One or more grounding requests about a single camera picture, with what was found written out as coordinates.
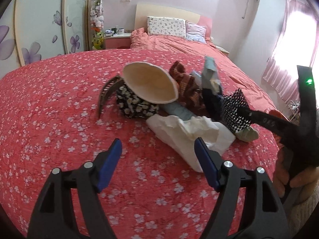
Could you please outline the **white tissue paper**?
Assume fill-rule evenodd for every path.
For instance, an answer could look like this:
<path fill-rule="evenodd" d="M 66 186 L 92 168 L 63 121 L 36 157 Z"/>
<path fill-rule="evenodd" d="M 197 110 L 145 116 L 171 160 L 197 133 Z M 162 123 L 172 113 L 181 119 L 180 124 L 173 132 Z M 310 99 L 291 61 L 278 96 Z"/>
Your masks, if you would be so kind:
<path fill-rule="evenodd" d="M 194 142 L 197 138 L 202 138 L 207 147 L 218 152 L 219 155 L 223 155 L 235 141 L 225 140 L 223 137 L 219 136 L 217 132 L 213 136 L 210 135 L 207 138 L 203 136 L 199 136 L 195 139 L 189 138 L 179 128 L 168 127 L 164 122 L 165 119 L 166 117 L 155 114 L 148 118 L 146 123 L 159 140 L 174 149 L 183 160 L 198 173 L 202 173 L 202 168 L 194 151 Z"/>

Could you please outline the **black white dotted sock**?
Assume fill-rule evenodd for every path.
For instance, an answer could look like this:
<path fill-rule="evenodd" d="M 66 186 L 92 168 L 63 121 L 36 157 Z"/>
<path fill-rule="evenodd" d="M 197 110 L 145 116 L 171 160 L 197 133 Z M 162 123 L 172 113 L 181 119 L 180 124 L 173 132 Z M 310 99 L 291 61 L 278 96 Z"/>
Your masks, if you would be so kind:
<path fill-rule="evenodd" d="M 249 109 L 249 105 L 240 88 L 233 94 L 223 97 L 221 123 L 232 133 L 237 133 L 251 125 L 251 121 L 247 117 L 238 113 L 241 108 Z"/>

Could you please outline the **dark blue snack bag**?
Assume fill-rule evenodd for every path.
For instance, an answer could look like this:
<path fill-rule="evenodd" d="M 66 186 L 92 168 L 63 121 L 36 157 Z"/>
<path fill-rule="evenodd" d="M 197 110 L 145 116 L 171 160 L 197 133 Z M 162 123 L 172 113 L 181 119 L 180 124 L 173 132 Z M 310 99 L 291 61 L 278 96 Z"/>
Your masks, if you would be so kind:
<path fill-rule="evenodd" d="M 201 90 L 201 97 L 208 116 L 214 121 L 220 121 L 223 106 L 223 90 L 219 73 L 213 57 L 205 56 L 204 68 L 201 73 L 191 72 Z"/>

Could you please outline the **black floral cloth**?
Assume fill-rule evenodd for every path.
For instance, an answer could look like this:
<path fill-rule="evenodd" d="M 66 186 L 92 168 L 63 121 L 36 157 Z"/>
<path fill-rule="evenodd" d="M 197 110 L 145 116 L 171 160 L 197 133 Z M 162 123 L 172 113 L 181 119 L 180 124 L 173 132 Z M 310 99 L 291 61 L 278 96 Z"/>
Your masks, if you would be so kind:
<path fill-rule="evenodd" d="M 159 112 L 159 105 L 138 97 L 126 84 L 116 91 L 116 104 L 127 118 L 149 118 Z"/>

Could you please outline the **brown plaid scrunchie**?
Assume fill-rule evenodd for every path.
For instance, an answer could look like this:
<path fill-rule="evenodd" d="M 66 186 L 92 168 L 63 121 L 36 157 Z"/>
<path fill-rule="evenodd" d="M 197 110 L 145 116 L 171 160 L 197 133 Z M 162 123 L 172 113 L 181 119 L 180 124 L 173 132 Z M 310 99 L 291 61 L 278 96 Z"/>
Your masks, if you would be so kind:
<path fill-rule="evenodd" d="M 186 73 L 185 67 L 179 61 L 174 62 L 169 74 L 178 84 L 178 102 L 197 116 L 207 116 L 203 103 L 202 91 L 195 78 Z"/>

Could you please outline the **orange white paper cup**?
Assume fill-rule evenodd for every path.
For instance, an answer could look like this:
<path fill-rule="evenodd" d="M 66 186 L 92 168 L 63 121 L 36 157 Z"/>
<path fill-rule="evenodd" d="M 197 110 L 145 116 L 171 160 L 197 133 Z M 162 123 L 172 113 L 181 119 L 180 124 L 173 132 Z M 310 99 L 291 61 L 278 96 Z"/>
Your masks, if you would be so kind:
<path fill-rule="evenodd" d="M 148 62 L 127 64 L 122 78 L 138 97 L 153 104 L 168 104 L 178 100 L 178 84 L 161 67 Z"/>

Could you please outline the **pink window curtains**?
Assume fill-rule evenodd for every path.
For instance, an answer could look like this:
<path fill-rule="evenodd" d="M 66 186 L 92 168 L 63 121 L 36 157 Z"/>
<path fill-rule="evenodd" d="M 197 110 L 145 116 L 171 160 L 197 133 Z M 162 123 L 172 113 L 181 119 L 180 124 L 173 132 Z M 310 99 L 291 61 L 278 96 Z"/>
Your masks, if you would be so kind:
<path fill-rule="evenodd" d="M 318 51 L 318 16 L 310 5 L 286 0 L 282 30 L 262 74 L 283 101 L 297 100 L 297 66 L 312 68 Z"/>

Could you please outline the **bed with pink duvet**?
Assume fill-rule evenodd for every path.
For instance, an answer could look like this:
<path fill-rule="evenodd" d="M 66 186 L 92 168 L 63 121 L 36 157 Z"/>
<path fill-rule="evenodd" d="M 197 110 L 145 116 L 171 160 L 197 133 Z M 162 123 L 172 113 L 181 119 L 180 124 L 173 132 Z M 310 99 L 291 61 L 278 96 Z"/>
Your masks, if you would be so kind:
<path fill-rule="evenodd" d="M 276 108 L 267 93 L 217 49 L 210 40 L 206 40 L 206 43 L 203 44 L 174 36 L 150 36 L 143 27 L 134 30 L 130 39 L 132 49 L 161 50 L 192 56 L 212 57 L 218 68 L 225 95 L 229 95 L 240 88 L 251 109 L 268 112 Z"/>

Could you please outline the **right bedside nightstand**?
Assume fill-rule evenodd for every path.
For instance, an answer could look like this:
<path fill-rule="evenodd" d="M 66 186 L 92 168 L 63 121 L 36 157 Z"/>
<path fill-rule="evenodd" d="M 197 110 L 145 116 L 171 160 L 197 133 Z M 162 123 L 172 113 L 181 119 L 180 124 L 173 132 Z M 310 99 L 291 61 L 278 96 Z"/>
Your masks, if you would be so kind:
<path fill-rule="evenodd" d="M 227 51 L 227 50 L 224 49 L 223 47 L 218 46 L 218 45 L 216 45 L 215 47 L 216 47 L 216 49 L 218 49 L 221 53 L 223 53 L 226 57 L 229 56 L 229 51 Z"/>

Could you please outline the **pink white left nightstand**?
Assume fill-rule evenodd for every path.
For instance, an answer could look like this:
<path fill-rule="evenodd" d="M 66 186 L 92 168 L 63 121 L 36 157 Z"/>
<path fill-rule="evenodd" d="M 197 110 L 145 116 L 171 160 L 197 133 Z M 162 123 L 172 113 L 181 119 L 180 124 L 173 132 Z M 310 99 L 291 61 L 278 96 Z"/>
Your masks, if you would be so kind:
<path fill-rule="evenodd" d="M 104 38 L 105 49 L 129 49 L 131 46 L 131 33 L 115 35 Z"/>

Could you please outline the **striped pink pillow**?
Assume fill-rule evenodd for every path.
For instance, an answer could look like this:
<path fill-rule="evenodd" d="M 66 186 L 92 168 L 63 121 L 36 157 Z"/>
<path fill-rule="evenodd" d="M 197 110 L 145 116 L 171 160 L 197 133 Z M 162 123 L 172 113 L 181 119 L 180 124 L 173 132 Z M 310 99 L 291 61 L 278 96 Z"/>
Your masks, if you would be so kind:
<path fill-rule="evenodd" d="M 206 44 L 207 27 L 189 21 L 186 22 L 186 39 Z"/>

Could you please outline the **white mug on nightstand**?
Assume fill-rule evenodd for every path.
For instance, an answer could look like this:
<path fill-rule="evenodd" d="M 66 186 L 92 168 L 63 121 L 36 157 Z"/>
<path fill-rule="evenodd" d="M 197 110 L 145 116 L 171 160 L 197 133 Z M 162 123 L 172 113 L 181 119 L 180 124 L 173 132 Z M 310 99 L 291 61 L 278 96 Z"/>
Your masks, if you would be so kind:
<path fill-rule="evenodd" d="M 125 32 L 124 28 L 119 28 L 118 31 L 117 31 L 117 34 L 118 35 L 123 35 Z"/>

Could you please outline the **floral white pillow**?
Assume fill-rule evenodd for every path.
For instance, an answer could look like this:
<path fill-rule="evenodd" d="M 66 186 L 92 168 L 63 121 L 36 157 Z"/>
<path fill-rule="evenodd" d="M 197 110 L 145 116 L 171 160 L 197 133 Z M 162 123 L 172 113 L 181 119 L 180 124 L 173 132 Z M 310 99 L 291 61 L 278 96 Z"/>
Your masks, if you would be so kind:
<path fill-rule="evenodd" d="M 147 16 L 149 36 L 186 37 L 186 21 L 180 18 Z"/>

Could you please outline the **hanging plush toy holder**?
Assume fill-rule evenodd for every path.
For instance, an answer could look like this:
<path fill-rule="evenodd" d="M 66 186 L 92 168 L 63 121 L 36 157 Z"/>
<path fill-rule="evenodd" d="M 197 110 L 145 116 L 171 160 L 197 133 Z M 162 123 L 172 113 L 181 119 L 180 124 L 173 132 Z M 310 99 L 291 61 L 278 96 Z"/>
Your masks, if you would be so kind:
<path fill-rule="evenodd" d="M 103 0 L 91 0 L 90 31 L 92 50 L 103 49 L 104 44 L 104 7 Z"/>

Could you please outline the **beige pink headboard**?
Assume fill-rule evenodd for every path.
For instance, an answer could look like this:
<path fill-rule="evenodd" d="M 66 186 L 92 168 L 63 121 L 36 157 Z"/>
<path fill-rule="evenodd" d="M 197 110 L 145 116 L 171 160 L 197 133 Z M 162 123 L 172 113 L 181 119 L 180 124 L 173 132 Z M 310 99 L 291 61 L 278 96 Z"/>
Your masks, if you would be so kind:
<path fill-rule="evenodd" d="M 147 16 L 181 18 L 197 25 L 207 27 L 206 36 L 211 36 L 213 25 L 213 20 L 211 18 L 183 9 L 148 3 L 138 3 L 136 5 L 134 30 L 141 27 L 147 28 Z"/>

